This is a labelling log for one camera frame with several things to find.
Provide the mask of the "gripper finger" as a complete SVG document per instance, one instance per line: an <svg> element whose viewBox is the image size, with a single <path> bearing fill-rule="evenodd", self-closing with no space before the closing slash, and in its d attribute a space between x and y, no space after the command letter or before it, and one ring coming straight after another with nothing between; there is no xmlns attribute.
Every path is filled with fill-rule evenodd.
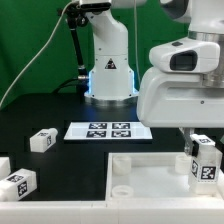
<svg viewBox="0 0 224 224"><path fill-rule="evenodd" d="M198 154L198 144L195 143L191 139L191 135L194 133L193 128L180 128L180 132L184 138L185 146L184 146L184 152L188 156L196 156Z"/></svg>

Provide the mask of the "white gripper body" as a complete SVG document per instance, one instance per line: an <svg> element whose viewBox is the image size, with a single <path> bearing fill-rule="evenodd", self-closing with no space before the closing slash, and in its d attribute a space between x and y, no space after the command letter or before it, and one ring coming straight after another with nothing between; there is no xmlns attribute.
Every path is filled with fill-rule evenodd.
<svg viewBox="0 0 224 224"><path fill-rule="evenodd" d="M202 85L199 74L144 74L137 117L148 127L224 128L224 89Z"/></svg>

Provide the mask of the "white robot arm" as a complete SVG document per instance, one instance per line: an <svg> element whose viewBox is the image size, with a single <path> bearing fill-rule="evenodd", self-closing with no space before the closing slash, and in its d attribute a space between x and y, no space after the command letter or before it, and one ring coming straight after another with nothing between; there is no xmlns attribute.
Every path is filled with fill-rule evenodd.
<svg viewBox="0 0 224 224"><path fill-rule="evenodd" d="M90 100L126 100L133 93L128 32L112 14L147 0L81 0L94 38ZM182 39L152 48L141 81L137 117L148 127L224 127L224 0L159 0L175 21L189 25Z"/></svg>

